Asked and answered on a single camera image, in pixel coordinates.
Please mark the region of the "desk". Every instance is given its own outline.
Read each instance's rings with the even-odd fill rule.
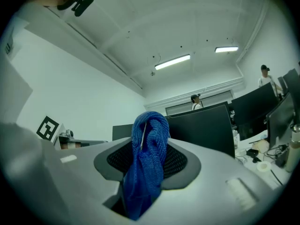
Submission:
[[[253,145],[251,142],[258,141],[263,136],[266,136],[266,135],[268,135],[267,130],[261,132],[260,134],[258,134],[256,136],[253,136],[249,139],[246,139],[244,141],[240,141],[240,137],[239,137],[239,135],[237,135],[238,136],[238,148],[235,150],[235,154],[237,155],[239,152],[241,152],[243,150],[250,149]],[[277,141],[275,147],[277,147],[279,145],[283,145],[283,144],[284,143],[282,143],[280,141]],[[281,186],[279,184],[279,182],[276,180],[276,178],[274,177],[274,175],[271,173],[271,171],[269,171],[269,172],[260,172],[260,171],[258,171],[257,168],[256,168],[257,163],[253,163],[252,162],[253,159],[251,157],[247,156],[247,155],[245,155],[244,157],[247,159],[247,162],[244,164],[244,166],[246,168],[248,168],[249,170],[253,171],[261,179],[263,179],[273,190]],[[266,156],[263,157],[262,153],[259,153],[257,155],[257,157],[262,161],[270,162],[271,165],[272,165],[272,171],[275,173],[275,175],[278,177],[278,179],[282,182],[282,184],[284,184],[284,185],[287,184],[287,182],[288,182],[288,180],[291,176],[290,172],[287,172],[284,168],[278,167],[275,164],[275,160],[273,160],[269,157],[266,157]]]

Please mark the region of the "plastic bottle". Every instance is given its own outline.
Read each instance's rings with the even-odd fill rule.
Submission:
[[[292,172],[297,166],[300,159],[300,124],[292,128],[292,142],[290,143],[289,155],[287,158],[285,170]]]

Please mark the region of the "blue knitted cloth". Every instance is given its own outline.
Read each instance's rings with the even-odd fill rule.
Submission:
[[[137,220],[160,195],[169,124],[163,115],[145,112],[136,118],[131,137],[134,160],[124,178],[124,198],[128,217]]]

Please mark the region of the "ceiling light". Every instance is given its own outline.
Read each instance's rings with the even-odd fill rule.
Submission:
[[[216,53],[223,53],[223,52],[235,52],[238,50],[239,47],[216,47]]]
[[[182,57],[175,58],[175,59],[172,59],[170,61],[158,64],[158,65],[155,66],[155,69],[160,70],[160,69],[165,68],[167,66],[170,66],[170,65],[173,65],[173,64],[176,64],[176,63],[179,63],[179,62],[183,62],[183,61],[186,61],[186,60],[189,60],[189,59],[191,59],[190,55],[184,55]]]

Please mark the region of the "computer monitor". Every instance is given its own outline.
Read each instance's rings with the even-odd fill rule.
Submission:
[[[118,140],[125,137],[131,137],[131,130],[133,124],[113,126],[112,127],[112,140]]]
[[[267,115],[268,141],[270,148],[275,146],[276,138],[282,138],[293,120],[294,104],[290,93]]]
[[[253,137],[267,129],[266,115],[276,107],[278,99],[271,83],[232,100],[240,140]]]
[[[279,78],[278,78],[278,81],[279,81],[280,86],[281,86],[281,88],[282,88],[283,94],[284,94],[284,95],[287,94],[287,93],[288,93],[288,89],[287,89],[287,87],[286,87],[286,84],[285,84],[285,81],[284,81],[283,77],[279,77]]]
[[[289,71],[283,76],[287,88],[292,96],[292,101],[295,108],[295,123],[300,123],[300,77],[295,69]]]
[[[228,102],[226,101],[226,102],[218,103],[218,104],[215,104],[215,105],[212,105],[212,106],[204,107],[204,108],[201,108],[201,109],[197,109],[197,110],[193,110],[193,111],[189,111],[189,112],[182,112],[182,113],[170,115],[170,116],[167,116],[167,117],[173,117],[174,118],[174,117],[178,117],[178,116],[182,116],[182,115],[193,114],[193,113],[197,113],[197,112],[204,111],[204,110],[207,110],[207,109],[211,109],[211,108],[214,108],[214,107],[219,107],[219,106],[222,106],[222,105],[225,105],[228,114],[230,114]]]
[[[228,108],[229,108],[229,111],[234,111],[234,108],[233,108],[233,104],[232,103],[229,103],[228,104]]]
[[[237,125],[255,121],[265,117],[276,105],[278,99],[275,96],[271,83],[268,83],[242,97],[232,100]]]
[[[166,117],[171,138],[218,150],[234,158],[234,141],[225,105]]]

